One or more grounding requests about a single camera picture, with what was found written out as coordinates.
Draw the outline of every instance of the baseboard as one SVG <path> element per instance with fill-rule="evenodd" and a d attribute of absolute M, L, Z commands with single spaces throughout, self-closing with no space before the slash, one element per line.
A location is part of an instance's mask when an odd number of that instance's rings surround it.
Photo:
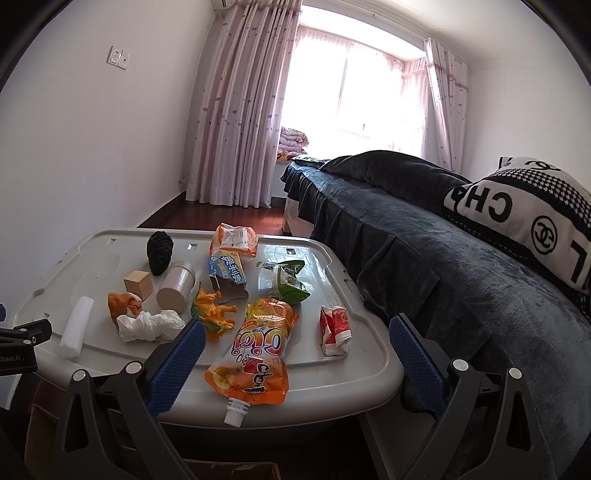
<path fill-rule="evenodd" d="M 285 197 L 271 197 L 271 206 L 272 207 L 284 207 L 286 200 L 287 199 Z"/>
<path fill-rule="evenodd" d="M 162 222 L 185 201 L 187 192 L 182 192 L 163 207 L 156 210 L 146 220 L 139 224 L 138 228 L 159 228 Z"/>

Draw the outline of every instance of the white spout cap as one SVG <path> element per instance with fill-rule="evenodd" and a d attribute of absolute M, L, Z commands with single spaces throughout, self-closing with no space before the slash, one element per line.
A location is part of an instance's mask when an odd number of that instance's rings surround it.
<path fill-rule="evenodd" d="M 226 418 L 224 423 L 232 425 L 233 427 L 240 427 L 244 415 L 248 413 L 248 407 L 251 405 L 245 401 L 238 400 L 237 398 L 230 398 L 229 405 L 226 406 L 228 411 L 226 412 Z"/>

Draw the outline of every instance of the green snack wrapper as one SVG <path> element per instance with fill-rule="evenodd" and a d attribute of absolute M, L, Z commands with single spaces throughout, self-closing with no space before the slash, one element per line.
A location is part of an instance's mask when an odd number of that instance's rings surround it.
<path fill-rule="evenodd" d="M 310 292 L 300 282 L 296 275 L 306 265 L 303 260 L 288 260 L 286 262 L 259 262 L 259 295 L 284 301 L 290 305 L 305 300 Z"/>

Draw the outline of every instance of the blue gripper pad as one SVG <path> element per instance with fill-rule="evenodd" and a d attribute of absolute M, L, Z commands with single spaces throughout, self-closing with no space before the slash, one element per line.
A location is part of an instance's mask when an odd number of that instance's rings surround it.
<path fill-rule="evenodd" d="M 152 377 L 147 407 L 154 418 L 172 408 L 204 348 L 205 325 L 194 322 Z"/>
<path fill-rule="evenodd" d="M 401 315 L 390 320 L 390 343 L 426 410 L 441 417 L 447 408 L 445 380 Z"/>

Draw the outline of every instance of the power socket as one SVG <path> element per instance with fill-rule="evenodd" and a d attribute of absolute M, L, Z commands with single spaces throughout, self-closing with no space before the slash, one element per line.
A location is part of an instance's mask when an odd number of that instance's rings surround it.
<path fill-rule="evenodd" d="M 123 51 L 121 52 L 121 59 L 120 59 L 120 61 L 119 61 L 119 65 L 118 65 L 118 67 L 119 67 L 119 68 L 121 68 L 121 69 L 124 69 L 124 70 L 126 70 L 126 69 L 127 69 L 127 64 L 128 64 L 128 63 L 129 63 L 129 52 L 128 52 L 128 51 L 125 51 L 125 50 L 123 50 Z"/>
<path fill-rule="evenodd" d="M 107 59 L 107 63 L 110 65 L 119 66 L 119 61 L 121 60 L 121 49 L 115 46 L 111 47 L 111 52 L 109 53 L 109 57 Z"/>

